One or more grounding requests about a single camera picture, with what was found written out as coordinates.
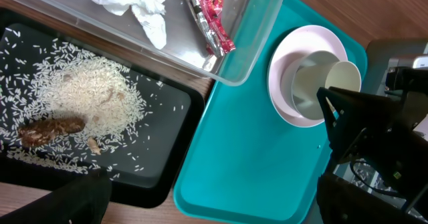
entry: clear plastic container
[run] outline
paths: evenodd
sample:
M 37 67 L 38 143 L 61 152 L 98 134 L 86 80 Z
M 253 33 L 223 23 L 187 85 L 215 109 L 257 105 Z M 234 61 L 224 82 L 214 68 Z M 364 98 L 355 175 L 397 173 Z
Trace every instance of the clear plastic container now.
M 276 20 L 282 0 L 266 0 L 269 8 L 258 19 L 259 26 L 251 43 L 236 46 L 234 61 L 225 63 L 206 50 L 206 42 L 193 19 L 185 0 L 166 0 L 165 21 L 167 45 L 156 49 L 146 37 L 130 10 L 123 16 L 109 13 L 91 0 L 15 0 L 46 15 L 79 27 L 164 64 L 198 76 L 207 76 L 230 86 L 238 86 L 248 78 Z M 248 0 L 224 0 L 222 24 L 232 37 L 236 34 Z

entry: white tissue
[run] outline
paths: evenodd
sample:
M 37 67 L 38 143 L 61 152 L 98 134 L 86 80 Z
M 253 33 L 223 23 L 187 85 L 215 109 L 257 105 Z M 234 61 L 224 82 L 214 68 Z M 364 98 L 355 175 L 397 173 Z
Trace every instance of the white tissue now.
M 115 15 L 123 15 L 131 6 L 132 13 L 142 25 L 147 37 L 157 49 L 167 44 L 165 29 L 165 0 L 92 0 Z

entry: beige cup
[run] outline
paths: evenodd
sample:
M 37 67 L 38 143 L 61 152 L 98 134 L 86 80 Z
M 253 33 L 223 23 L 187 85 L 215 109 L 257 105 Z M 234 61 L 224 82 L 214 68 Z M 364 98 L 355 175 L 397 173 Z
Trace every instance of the beige cup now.
M 293 81 L 292 93 L 295 109 L 305 118 L 324 118 L 316 93 L 320 87 L 331 86 L 360 91 L 361 76 L 349 61 L 340 61 L 333 53 L 317 51 L 300 60 L 301 68 Z

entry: brown wood grain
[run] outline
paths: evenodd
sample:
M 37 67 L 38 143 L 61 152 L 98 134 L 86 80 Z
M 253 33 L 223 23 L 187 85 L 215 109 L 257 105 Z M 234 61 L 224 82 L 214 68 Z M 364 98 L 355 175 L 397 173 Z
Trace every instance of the brown wood grain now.
M 385 37 L 428 37 L 428 0 L 302 0 L 345 33 L 366 47 L 374 39 Z M 37 13 L 11 0 L 0 0 L 6 6 L 101 50 L 129 60 L 168 78 L 187 84 L 205 97 L 212 81 L 203 80 L 154 63 L 139 53 L 112 45 L 102 39 Z M 0 215 L 24 206 L 45 195 L 47 191 L 0 183 Z M 140 209 L 117 203 L 108 207 L 103 223 L 204 223 L 188 218 L 177 210 L 172 195 L 154 209 Z

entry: teal tray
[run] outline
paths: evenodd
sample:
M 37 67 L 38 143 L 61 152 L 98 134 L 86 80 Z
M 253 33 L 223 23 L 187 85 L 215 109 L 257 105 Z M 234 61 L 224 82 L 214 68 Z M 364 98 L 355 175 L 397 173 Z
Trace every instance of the teal tray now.
M 250 40 L 245 36 L 255 27 L 252 19 L 267 4 L 249 1 L 236 45 Z M 175 203 L 184 214 L 236 223 L 304 220 L 330 159 L 326 129 L 323 124 L 296 128 L 282 120 L 270 102 L 266 78 L 278 44 L 305 25 L 332 30 L 365 76 L 367 58 L 361 45 L 300 0 L 284 0 L 248 80 L 238 87 L 219 82 L 214 86 L 174 189 Z M 233 55 L 227 61 L 233 61 Z

